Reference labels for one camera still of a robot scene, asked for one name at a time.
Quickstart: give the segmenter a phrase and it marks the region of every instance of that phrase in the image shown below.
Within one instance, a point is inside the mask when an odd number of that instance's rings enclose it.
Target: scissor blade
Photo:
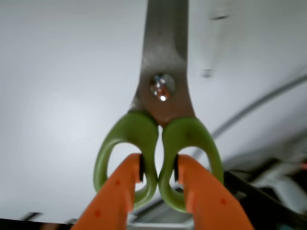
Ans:
[[[149,0],[139,86],[133,111],[146,111],[161,125],[195,116],[187,84],[188,0]],[[150,91],[153,77],[170,75],[174,94],[160,101]]]

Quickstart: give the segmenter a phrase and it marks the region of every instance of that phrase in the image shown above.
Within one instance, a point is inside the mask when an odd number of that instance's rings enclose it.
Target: green handle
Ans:
[[[186,212],[184,195],[169,185],[178,152],[189,146],[204,150],[208,155],[213,175],[223,183],[223,167],[218,150],[210,133],[196,118],[179,118],[171,122],[163,131],[162,141],[164,163],[158,182],[161,196],[172,208]]]
[[[115,145],[128,142],[136,145],[144,159],[146,186],[135,193],[134,205],[147,203],[157,187],[157,172],[154,165],[154,150],[158,139],[158,127],[148,116],[141,113],[124,115],[111,129],[102,143],[94,169],[94,187],[98,192],[107,180],[107,164]]]

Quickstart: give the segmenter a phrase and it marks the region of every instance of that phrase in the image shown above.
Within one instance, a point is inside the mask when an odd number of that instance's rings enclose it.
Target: white ceiling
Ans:
[[[209,36],[213,11],[208,0],[190,1],[189,88],[210,131],[302,74],[307,60],[306,0],[228,0],[218,36]],[[140,0],[0,0],[0,218],[35,211],[45,213],[39,221],[64,222],[86,208],[99,147],[135,93],[145,14]],[[218,138],[222,158],[303,129],[306,91],[297,87]],[[117,146],[109,173],[133,151]],[[161,141],[155,160],[159,171]]]

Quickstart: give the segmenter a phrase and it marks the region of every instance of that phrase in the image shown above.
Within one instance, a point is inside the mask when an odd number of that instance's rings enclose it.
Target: gray cable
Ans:
[[[220,127],[218,127],[214,132],[212,132],[213,139],[217,139],[220,135],[222,135],[226,130],[228,130],[231,126],[237,123],[240,119],[242,119],[250,112],[254,111],[255,109],[259,108],[261,105],[304,83],[306,80],[307,80],[307,75],[303,75],[302,77],[295,78],[294,80],[287,82],[286,84],[283,84],[282,86],[276,88],[275,90],[264,95],[263,97],[260,97],[254,103],[250,104],[248,107],[241,110],[239,113],[237,113],[236,115],[231,117],[228,121],[226,121],[224,124],[222,124]],[[202,150],[197,149],[194,151],[192,156],[194,158],[198,158],[201,152]]]

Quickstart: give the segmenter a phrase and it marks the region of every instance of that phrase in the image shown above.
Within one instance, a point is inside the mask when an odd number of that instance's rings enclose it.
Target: scissors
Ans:
[[[212,174],[223,183],[218,150],[210,133],[195,116],[189,96],[188,3],[188,0],[149,0],[139,85],[130,110],[108,133],[95,163],[94,187],[99,191],[108,179],[107,164],[115,145],[127,142],[141,150],[141,174],[145,174],[147,184],[136,191],[135,207],[146,204],[158,185],[168,205],[186,211],[184,195],[169,184],[178,152],[186,147],[204,150]],[[164,146],[159,177],[154,164],[158,126],[163,128]]]

